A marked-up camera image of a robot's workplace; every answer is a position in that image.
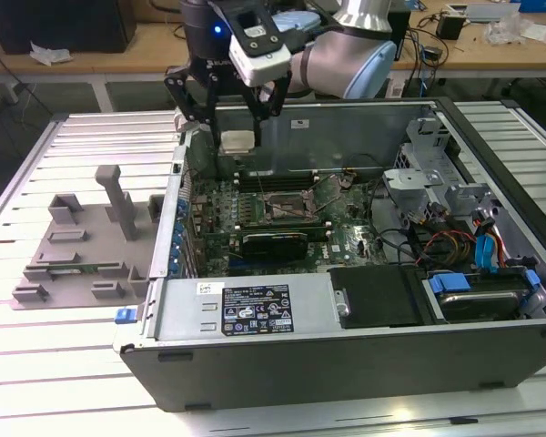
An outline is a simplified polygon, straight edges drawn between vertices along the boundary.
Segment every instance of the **3d-printed holder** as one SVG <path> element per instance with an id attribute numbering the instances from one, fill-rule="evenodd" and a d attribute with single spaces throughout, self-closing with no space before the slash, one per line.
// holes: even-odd
<path id="1" fill-rule="evenodd" d="M 55 195 L 53 217 L 15 288 L 15 310 L 133 305 L 147 294 L 162 196 L 131 201 L 119 166 L 100 166 L 96 181 L 110 206 L 82 206 L 74 194 Z"/>

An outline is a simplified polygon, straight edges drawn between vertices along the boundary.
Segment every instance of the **desk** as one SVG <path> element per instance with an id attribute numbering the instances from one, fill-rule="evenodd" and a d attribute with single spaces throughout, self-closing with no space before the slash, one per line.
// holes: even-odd
<path id="1" fill-rule="evenodd" d="M 439 12 L 449 3 L 446 0 L 429 0 L 425 12 L 414 12 L 410 24 L 416 26 L 419 20 Z M 476 3 L 468 0 L 462 3 Z M 546 25 L 546 14 L 522 14 L 531 21 Z M 427 25 L 425 30 L 435 33 L 437 23 Z M 439 78 L 516 78 L 546 77 L 546 44 L 526 39 L 523 45 L 512 44 L 492 46 L 483 39 L 485 25 L 471 24 L 463 28 L 457 41 L 446 41 L 449 58 L 437 71 Z M 440 46 L 428 35 L 421 34 L 420 41 L 425 45 Z M 400 61 L 396 62 L 389 78 L 388 97 L 400 97 L 402 88 L 414 66 L 414 49 L 410 41 L 405 42 Z"/>
<path id="2" fill-rule="evenodd" d="M 124 53 L 73 53 L 73 61 L 53 66 L 43 66 L 28 55 L 5 55 L 1 47 L 0 54 L 8 68 L 25 83 L 90 84 L 101 112 L 113 112 L 106 84 L 161 82 L 167 67 L 186 63 L 186 41 L 175 38 L 173 28 L 174 25 L 140 23 Z M 1 65 L 0 84 L 16 84 Z"/>
<path id="3" fill-rule="evenodd" d="M 438 12 L 444 0 L 428 0 L 427 12 L 416 12 L 411 23 L 416 25 L 425 15 Z M 527 18 L 546 25 L 546 14 L 526 14 Z M 426 29 L 434 31 L 435 25 Z M 106 84 L 113 82 L 159 82 L 168 66 L 183 65 L 187 61 L 186 42 L 174 38 L 173 25 L 139 24 L 136 36 L 125 53 L 73 54 L 74 60 L 61 65 L 42 66 L 27 55 L 3 59 L 12 71 L 26 83 L 88 83 L 92 86 L 102 112 L 114 110 Z M 499 78 L 546 77 L 546 45 L 527 40 L 525 45 L 490 46 L 483 41 L 483 25 L 468 25 L 457 42 L 448 42 L 450 55 L 437 77 Z M 423 37 L 423 42 L 430 37 Z M 414 65 L 414 51 L 410 42 L 403 48 L 401 60 L 390 72 L 388 97 L 400 97 L 405 81 Z M 0 65 L 0 84 L 13 84 Z"/>
<path id="4" fill-rule="evenodd" d="M 518 141 L 522 155 L 544 153 L 546 166 L 546 133 L 530 120 L 522 123 L 515 110 L 497 102 L 459 108 L 474 123 L 484 118 L 504 125 L 505 136 L 524 139 Z M 101 164 L 121 166 L 122 186 L 134 202 L 165 191 L 179 140 L 172 117 L 172 111 L 82 114 L 52 122 L 0 198 L 0 437 L 58 437 L 61 430 L 71 437 L 546 434 L 546 367 L 515 389 L 163 413 L 112 350 L 112 343 L 122 343 L 113 323 L 116 308 L 10 310 L 7 301 L 46 232 L 47 207 L 56 192 L 75 192 L 83 205 L 107 203 L 93 181 Z M 500 154 L 505 141 L 495 140 Z M 98 151 L 102 143 L 105 150 Z M 524 159 L 511 159 L 508 168 L 518 173 Z M 476 169 L 467 161 L 466 166 Z M 546 200 L 546 187 L 530 178 L 521 183 L 545 191 L 536 191 L 536 197 Z M 457 416 L 479 422 L 451 425 L 449 418 Z"/>

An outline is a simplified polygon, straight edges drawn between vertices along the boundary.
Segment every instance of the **warning symbols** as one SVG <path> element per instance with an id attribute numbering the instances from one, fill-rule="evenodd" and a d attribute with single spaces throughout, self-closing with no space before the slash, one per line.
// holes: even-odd
<path id="1" fill-rule="evenodd" d="M 222 317 L 228 336 L 293 332 L 289 286 L 224 288 Z"/>
<path id="2" fill-rule="evenodd" d="M 225 310 L 225 319 L 236 319 L 238 315 L 237 308 L 227 308 Z"/>
<path id="3" fill-rule="evenodd" d="M 239 308 L 238 316 L 241 319 L 252 319 L 255 316 L 255 311 L 253 310 L 253 308 L 254 307 Z"/>

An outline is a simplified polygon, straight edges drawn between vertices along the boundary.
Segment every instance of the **metal bracket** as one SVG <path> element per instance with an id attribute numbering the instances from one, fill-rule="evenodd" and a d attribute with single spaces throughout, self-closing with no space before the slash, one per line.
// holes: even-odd
<path id="1" fill-rule="evenodd" d="M 384 172 L 384 186 L 394 203 L 405 214 L 422 213 L 435 198 L 430 198 L 430 187 L 443 184 L 435 170 L 395 168 Z"/>
<path id="2" fill-rule="evenodd" d="M 450 138 L 449 130 L 438 118 L 418 118 L 407 126 L 407 135 L 414 147 L 445 147 Z"/>
<path id="3" fill-rule="evenodd" d="M 521 312 L 533 319 L 546 319 L 546 289 L 543 286 L 527 299 Z"/>
<path id="4" fill-rule="evenodd" d="M 487 184 L 453 185 L 447 188 L 445 200 L 455 216 L 468 216 L 491 194 Z"/>
<path id="5" fill-rule="evenodd" d="M 340 317 L 348 317 L 349 304 L 348 304 L 348 296 L 346 295 L 346 291 L 335 290 L 334 298 L 336 299 L 336 310 L 338 311 L 338 315 Z"/>
<path id="6" fill-rule="evenodd" d="M 158 278 L 150 282 L 147 289 L 146 302 L 142 311 L 142 336 L 149 339 L 157 339 L 160 329 L 160 316 L 162 309 L 162 299 L 164 298 L 164 286 L 166 282 L 163 278 Z"/>

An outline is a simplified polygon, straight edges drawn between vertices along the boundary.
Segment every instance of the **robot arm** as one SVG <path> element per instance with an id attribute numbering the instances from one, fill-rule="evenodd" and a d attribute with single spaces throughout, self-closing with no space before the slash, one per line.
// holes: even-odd
<path id="1" fill-rule="evenodd" d="M 299 30 L 291 25 L 280 32 L 259 0 L 180 1 L 190 58 L 186 66 L 167 70 L 165 84 L 187 121 L 210 126 L 216 147 L 221 96 L 243 96 L 258 147 L 260 123 L 279 115 L 290 87 L 360 98 L 373 97 L 384 82 L 396 52 L 388 41 L 389 0 L 344 0 L 335 17 L 311 3 L 325 26 Z M 207 90 L 204 104 L 187 92 L 189 76 Z M 265 84 L 269 94 L 263 101 L 259 88 Z"/>

